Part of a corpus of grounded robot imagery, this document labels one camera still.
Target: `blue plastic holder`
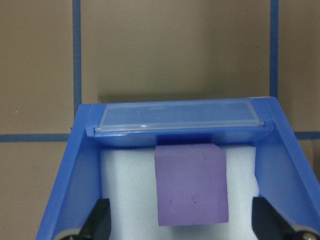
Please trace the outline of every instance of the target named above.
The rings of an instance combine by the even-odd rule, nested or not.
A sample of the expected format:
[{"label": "blue plastic holder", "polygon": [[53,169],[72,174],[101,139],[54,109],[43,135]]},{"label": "blue plastic holder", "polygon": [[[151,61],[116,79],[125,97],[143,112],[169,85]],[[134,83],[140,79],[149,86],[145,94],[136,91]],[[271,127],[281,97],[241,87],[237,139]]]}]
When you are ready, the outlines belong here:
[{"label": "blue plastic holder", "polygon": [[255,146],[260,194],[320,232],[320,185],[278,101],[261,97],[81,105],[36,239],[84,224],[101,198],[101,150],[186,143]]}]

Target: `blue plastic frame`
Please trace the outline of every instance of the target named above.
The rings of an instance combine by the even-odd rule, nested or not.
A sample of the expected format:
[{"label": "blue plastic frame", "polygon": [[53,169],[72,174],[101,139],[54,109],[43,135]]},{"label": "blue plastic frame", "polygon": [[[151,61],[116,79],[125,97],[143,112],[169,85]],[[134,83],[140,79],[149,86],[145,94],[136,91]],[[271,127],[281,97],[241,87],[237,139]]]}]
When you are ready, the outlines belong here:
[{"label": "blue plastic frame", "polygon": [[104,135],[94,129],[106,104],[81,105],[36,239],[52,240],[59,232],[79,228],[85,222],[101,197],[101,150],[209,142],[256,146],[255,175],[260,194],[290,223],[320,232],[320,185],[278,101],[272,97],[233,99],[243,100],[251,102],[264,125]]}]

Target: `blue plastic edge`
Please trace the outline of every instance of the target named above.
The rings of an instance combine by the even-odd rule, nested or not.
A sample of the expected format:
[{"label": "blue plastic edge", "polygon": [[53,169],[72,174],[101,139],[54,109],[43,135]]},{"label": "blue plastic edge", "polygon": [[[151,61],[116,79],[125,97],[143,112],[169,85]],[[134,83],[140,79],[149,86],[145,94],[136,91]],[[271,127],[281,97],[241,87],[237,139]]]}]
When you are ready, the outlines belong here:
[{"label": "blue plastic edge", "polygon": [[278,116],[273,120],[277,126],[280,136],[282,137],[283,144],[285,145],[296,168],[296,172],[299,174],[299,177],[305,186],[305,190],[309,200],[312,202],[316,214],[320,216],[320,184],[314,175],[284,112],[282,111],[279,102],[275,98],[271,98],[269,102],[271,105],[270,110],[273,112],[274,116]]},{"label": "blue plastic edge", "polygon": [[56,224],[60,212],[57,209],[62,209],[64,197],[69,186],[69,181],[74,169],[74,164],[83,141],[84,128],[82,124],[87,118],[87,112],[81,111],[79,108],[78,114],[74,121],[74,126],[71,130],[68,143],[58,170],[42,221],[38,230],[36,240],[51,240],[53,239]]}]

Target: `tan wall panel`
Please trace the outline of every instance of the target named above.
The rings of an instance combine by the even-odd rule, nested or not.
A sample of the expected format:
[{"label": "tan wall panel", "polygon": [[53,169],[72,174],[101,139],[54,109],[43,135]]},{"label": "tan wall panel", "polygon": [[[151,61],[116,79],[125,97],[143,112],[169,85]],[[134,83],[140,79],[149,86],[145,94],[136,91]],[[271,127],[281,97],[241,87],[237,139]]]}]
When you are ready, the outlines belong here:
[{"label": "tan wall panel", "polygon": [[83,102],[269,94],[269,2],[83,1]]},{"label": "tan wall panel", "polygon": [[68,133],[72,1],[0,1],[0,134]]},{"label": "tan wall panel", "polygon": [[279,101],[295,131],[320,131],[320,1],[279,2]]},{"label": "tan wall panel", "polygon": [[0,239],[35,239],[65,147],[0,143]]}]

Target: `white foam padding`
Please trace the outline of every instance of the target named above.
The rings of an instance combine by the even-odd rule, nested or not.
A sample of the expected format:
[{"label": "white foam padding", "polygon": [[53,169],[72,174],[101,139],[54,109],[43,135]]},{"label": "white foam padding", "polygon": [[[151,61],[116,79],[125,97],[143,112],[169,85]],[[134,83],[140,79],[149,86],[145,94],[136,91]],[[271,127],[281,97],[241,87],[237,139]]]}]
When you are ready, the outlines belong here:
[{"label": "white foam padding", "polygon": [[222,146],[226,153],[229,222],[158,226],[155,149],[101,152],[102,197],[110,199],[110,240],[256,240],[252,198],[258,196],[256,148]]}]

